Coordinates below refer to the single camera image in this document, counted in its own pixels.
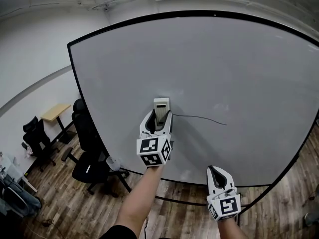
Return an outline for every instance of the white wall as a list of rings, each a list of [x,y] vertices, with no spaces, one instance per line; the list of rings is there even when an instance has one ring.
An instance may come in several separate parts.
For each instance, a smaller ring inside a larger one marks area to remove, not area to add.
[[[0,22],[0,107],[70,65],[66,44],[108,25],[101,11],[45,9]]]
[[[16,157],[15,164],[22,172],[26,172],[35,158],[27,158],[22,148],[24,132],[22,126],[28,123],[34,116],[40,116],[57,103],[73,104],[80,98],[73,72],[68,71],[38,87],[19,102],[13,105],[0,117],[0,150],[4,155]],[[71,121],[72,108],[61,114],[62,123],[67,126]],[[57,121],[44,122],[44,130],[53,140],[61,128]]]
[[[67,43],[107,26],[105,15],[84,9],[46,9],[0,22],[0,151],[26,172],[34,158],[22,148],[22,126],[57,103],[80,98]],[[71,123],[72,108],[61,115]],[[59,124],[45,122],[53,140]]]
[[[179,10],[221,10],[244,13],[266,18],[303,32],[319,40],[319,22],[310,11],[292,4],[273,3],[273,0],[261,0],[262,3],[248,0],[135,0],[111,7],[106,11],[110,24],[149,14]]]

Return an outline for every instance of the white cube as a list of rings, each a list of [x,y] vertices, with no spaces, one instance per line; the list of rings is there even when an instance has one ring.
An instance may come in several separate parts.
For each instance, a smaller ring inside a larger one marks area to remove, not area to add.
[[[216,221],[234,217],[241,211],[240,195],[213,199],[208,204],[208,209]]]
[[[145,166],[165,165],[171,152],[170,135],[138,139],[136,153]]]

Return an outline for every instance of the wooden floor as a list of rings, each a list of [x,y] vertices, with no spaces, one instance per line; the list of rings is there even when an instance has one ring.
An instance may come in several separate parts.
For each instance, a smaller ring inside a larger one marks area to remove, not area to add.
[[[74,180],[72,160],[61,161],[66,145],[59,143],[61,152],[56,154],[56,166],[49,164],[43,173],[34,168],[28,176],[38,189],[43,207],[36,217],[25,218],[29,227],[48,239],[62,238],[54,226],[44,228],[40,222],[52,219],[66,239],[97,239],[114,223],[127,191],[116,177],[109,182],[119,198],[103,193],[103,185],[97,185],[91,196],[86,190],[88,184]],[[79,157],[83,152],[78,138],[69,146]],[[315,126],[304,145],[300,158],[281,182],[259,203],[240,217],[240,227],[249,238],[319,238],[316,226],[303,228],[303,216],[318,204],[305,203],[319,183],[319,128]],[[131,173],[126,179],[133,187],[140,175]],[[250,188],[243,193],[242,204],[250,203],[260,195],[264,187]],[[206,188],[161,181],[158,195],[189,202],[205,203]],[[24,236],[38,239],[25,224],[21,224]],[[156,199],[149,215],[147,238],[220,238],[217,223],[208,209]]]

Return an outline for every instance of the forearm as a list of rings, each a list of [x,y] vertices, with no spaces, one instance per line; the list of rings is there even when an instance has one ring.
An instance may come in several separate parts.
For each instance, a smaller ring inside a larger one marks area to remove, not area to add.
[[[164,166],[157,166],[146,170],[141,180],[124,200],[115,225],[125,225],[139,237],[144,220],[154,202],[163,168]]]
[[[233,218],[218,222],[221,239],[247,239]]]

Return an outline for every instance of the black office chair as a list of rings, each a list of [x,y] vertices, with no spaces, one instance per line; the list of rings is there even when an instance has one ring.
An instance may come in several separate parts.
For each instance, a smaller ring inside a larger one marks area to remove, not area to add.
[[[50,160],[55,166],[55,162],[51,159],[54,151],[60,152],[58,148],[51,148],[52,144],[50,138],[46,135],[44,131],[43,120],[38,120],[35,116],[28,124],[23,126],[23,131],[25,132],[23,140],[30,145],[33,156],[36,156],[36,162],[40,165],[40,171],[43,172],[42,166],[47,160]]]
[[[96,184],[104,183],[107,189],[106,193],[118,197],[116,193],[111,191],[107,179],[110,175],[125,174],[128,176],[129,172],[110,172],[110,167],[106,163],[106,158],[109,155],[103,152],[103,143],[82,99],[75,101],[73,111],[72,119],[84,152],[78,160],[71,154],[72,148],[70,147],[65,151],[61,160],[65,161],[69,157],[76,163],[72,177],[84,183],[91,183],[88,188],[91,195],[94,194],[92,188]]]

